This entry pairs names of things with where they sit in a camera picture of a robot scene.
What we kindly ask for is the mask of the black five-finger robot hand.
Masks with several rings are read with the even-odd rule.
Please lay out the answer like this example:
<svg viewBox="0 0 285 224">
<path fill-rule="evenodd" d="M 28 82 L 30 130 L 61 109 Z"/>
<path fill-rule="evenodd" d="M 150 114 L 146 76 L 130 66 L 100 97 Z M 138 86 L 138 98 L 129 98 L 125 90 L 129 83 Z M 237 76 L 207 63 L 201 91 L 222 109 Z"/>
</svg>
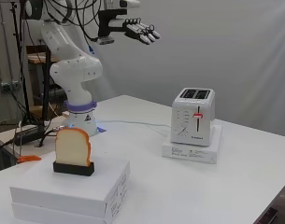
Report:
<svg viewBox="0 0 285 224">
<path fill-rule="evenodd" d="M 124 18 L 123 16 L 126 14 L 126 9 L 108 9 L 98 13 L 98 44 L 113 43 L 112 33 L 123 33 L 145 45 L 150 45 L 161 38 L 153 24 L 144 24 L 140 18 Z"/>
</svg>

